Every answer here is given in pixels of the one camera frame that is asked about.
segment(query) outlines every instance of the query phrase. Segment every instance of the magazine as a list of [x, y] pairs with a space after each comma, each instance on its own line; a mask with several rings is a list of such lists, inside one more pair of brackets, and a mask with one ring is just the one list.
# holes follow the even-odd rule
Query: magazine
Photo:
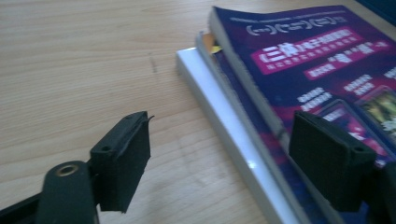
[[287, 151], [296, 110], [343, 127], [395, 160], [396, 44], [343, 6], [269, 14], [214, 7], [210, 30]]

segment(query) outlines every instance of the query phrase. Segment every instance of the clamp jaw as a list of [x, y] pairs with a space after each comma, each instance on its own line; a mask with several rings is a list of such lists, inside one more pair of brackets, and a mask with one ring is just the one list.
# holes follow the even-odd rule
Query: clamp jaw
[[369, 223], [396, 223], [396, 162], [376, 167], [376, 153], [326, 119], [297, 111], [289, 154], [340, 212], [369, 205]]
[[99, 223], [97, 204], [125, 213], [150, 157], [149, 120], [145, 111], [123, 118], [89, 161], [50, 169], [42, 192], [0, 211], [0, 223]]

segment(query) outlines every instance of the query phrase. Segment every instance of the wooden table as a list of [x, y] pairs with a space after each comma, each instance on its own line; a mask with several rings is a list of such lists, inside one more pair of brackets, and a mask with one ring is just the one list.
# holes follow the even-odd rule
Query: wooden table
[[263, 223], [265, 217], [183, 78], [211, 6], [271, 12], [354, 1], [78, 0], [0, 2], [0, 209], [38, 193], [44, 174], [147, 110], [152, 158], [127, 214], [102, 223]]

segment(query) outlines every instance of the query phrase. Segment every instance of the metal grommet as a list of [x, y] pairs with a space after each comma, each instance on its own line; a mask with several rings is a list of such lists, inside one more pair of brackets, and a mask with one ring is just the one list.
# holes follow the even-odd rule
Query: metal grommet
[[75, 164], [70, 164], [59, 168], [56, 171], [57, 176], [67, 176], [73, 174], [75, 171], [78, 170], [78, 166]]

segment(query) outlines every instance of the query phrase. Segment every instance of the purple magazine cover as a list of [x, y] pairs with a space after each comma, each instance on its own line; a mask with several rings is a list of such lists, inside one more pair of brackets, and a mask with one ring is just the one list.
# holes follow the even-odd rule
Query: purple magazine cover
[[[291, 164], [289, 157], [286, 155], [275, 135], [270, 131], [270, 128], [261, 117], [260, 112], [249, 98], [248, 93], [239, 82], [224, 53], [219, 51], [215, 53], [214, 56], [218, 62], [222, 74], [233, 88], [235, 94], [241, 102], [242, 107], [244, 107], [253, 126], [259, 133], [262, 141], [268, 148], [271, 156], [276, 162], [276, 165], [279, 167], [282, 175], [290, 185], [294, 196], [306, 212], [310, 221], [312, 223], [328, 223], [327, 218], [323, 215], [322, 211], [317, 205], [317, 202], [311, 196], [311, 193], [306, 187], [304, 181], [301, 179], [300, 175]], [[365, 223], [366, 212], [367, 206], [363, 205], [358, 213], [340, 213], [340, 216], [345, 221], [345, 223]]]
[[319, 114], [374, 149], [378, 166], [394, 161], [395, 41], [343, 6], [214, 12], [288, 134], [295, 110]]

